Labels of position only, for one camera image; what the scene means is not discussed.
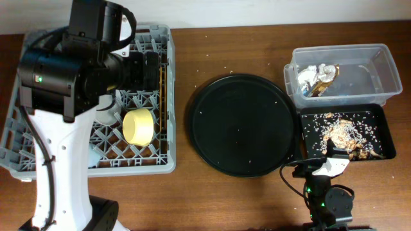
wooden surface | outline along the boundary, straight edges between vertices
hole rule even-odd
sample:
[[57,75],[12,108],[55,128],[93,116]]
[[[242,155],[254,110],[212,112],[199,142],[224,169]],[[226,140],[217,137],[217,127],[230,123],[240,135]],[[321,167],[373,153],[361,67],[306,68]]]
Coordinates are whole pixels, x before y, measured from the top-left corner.
[[[356,192],[352,225],[379,230],[411,227],[411,22],[312,24],[173,30],[177,77],[177,168],[168,175],[91,178],[90,194],[117,200],[119,219],[133,230],[247,230],[310,221],[303,200],[278,171],[261,178],[224,175],[194,152],[184,112],[194,91],[233,73],[263,76],[284,89],[283,67],[297,47],[384,43],[398,67],[404,91],[383,107],[397,150],[393,160],[357,162],[333,180]],[[0,124],[11,93],[22,37],[0,36]],[[303,181],[285,176],[302,189]],[[0,229],[15,230],[35,208],[35,182],[22,183],[0,170]]]

clear plastic container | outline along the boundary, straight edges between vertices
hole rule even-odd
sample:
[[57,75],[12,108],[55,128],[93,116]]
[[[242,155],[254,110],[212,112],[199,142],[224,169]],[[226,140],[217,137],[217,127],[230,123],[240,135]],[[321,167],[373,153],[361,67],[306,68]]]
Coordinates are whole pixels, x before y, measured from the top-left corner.
[[[302,95],[298,73],[309,65],[340,66],[340,74],[320,97]],[[297,48],[284,67],[287,94],[299,109],[377,103],[403,91],[391,52],[384,44]]]

black plate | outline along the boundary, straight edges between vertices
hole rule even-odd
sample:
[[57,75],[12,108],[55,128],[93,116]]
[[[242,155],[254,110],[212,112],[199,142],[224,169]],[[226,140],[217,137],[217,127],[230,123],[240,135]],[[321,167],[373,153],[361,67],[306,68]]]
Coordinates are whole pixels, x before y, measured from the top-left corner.
[[190,107],[188,132],[198,154],[232,176],[265,175],[299,153],[299,122],[290,98],[272,82],[248,74],[202,89]]

black cable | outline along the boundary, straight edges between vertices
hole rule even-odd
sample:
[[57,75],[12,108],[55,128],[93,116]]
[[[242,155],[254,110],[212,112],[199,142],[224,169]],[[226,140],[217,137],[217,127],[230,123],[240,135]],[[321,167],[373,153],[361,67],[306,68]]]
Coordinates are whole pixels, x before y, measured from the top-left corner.
[[351,196],[353,197],[353,200],[354,200],[354,197],[355,197],[354,190],[348,188],[347,186],[344,186],[344,185],[332,185],[331,187],[340,188],[340,189],[343,189],[343,190],[351,193]]
[[294,187],[292,187],[292,186],[287,182],[287,180],[284,178],[284,176],[283,176],[283,169],[284,169],[284,167],[286,167],[286,166],[294,166],[294,165],[297,165],[297,164],[303,164],[303,163],[305,163],[305,162],[309,162],[309,161],[312,161],[312,160],[323,160],[323,158],[315,157],[315,158],[309,158],[309,159],[306,159],[306,160],[295,160],[295,161],[293,161],[293,162],[290,162],[290,163],[287,163],[287,164],[283,164],[283,165],[280,167],[280,177],[281,177],[281,179],[283,180],[283,182],[284,182],[292,191],[294,191],[295,193],[297,193],[300,197],[304,198],[304,200],[306,200],[306,201],[308,201],[308,198],[307,198],[305,195],[303,195],[301,192],[299,192],[297,189],[295,189]]
[[69,28],[69,26],[64,26],[62,28],[59,29],[55,29],[53,31],[50,31],[47,34],[44,34],[42,36],[40,36],[39,38],[37,38],[36,40],[34,40],[34,42],[32,42],[29,46],[28,49],[32,49],[34,46],[36,46],[41,40],[44,40],[47,37],[50,37],[52,35],[58,35],[58,34],[63,34],[63,32],[65,32],[67,29]]
[[39,148],[41,149],[41,152],[43,153],[43,157],[44,157],[43,165],[47,167],[47,174],[49,177],[49,191],[50,191],[49,217],[46,219],[46,225],[44,225],[44,227],[41,229],[41,230],[47,230],[51,225],[54,224],[54,214],[55,214],[55,185],[54,185],[53,166],[51,164],[52,160],[50,159],[49,153],[47,152],[47,149],[43,141],[41,140],[39,134],[36,132],[36,129],[31,123],[24,106],[20,106],[20,114],[26,121],[31,131],[31,134],[36,140],[36,143],[39,145]]
[[286,166],[286,165],[283,164],[283,165],[280,167],[280,177],[281,177],[281,179],[283,180],[283,182],[284,182],[292,191],[294,191],[295,193],[297,193],[300,197],[304,198],[305,200],[308,200],[307,197],[305,197],[305,196],[304,196],[301,192],[299,192],[297,189],[294,189],[294,187],[292,187],[292,186],[285,180],[285,178],[284,178],[284,176],[283,176],[283,168],[284,168],[285,166]]

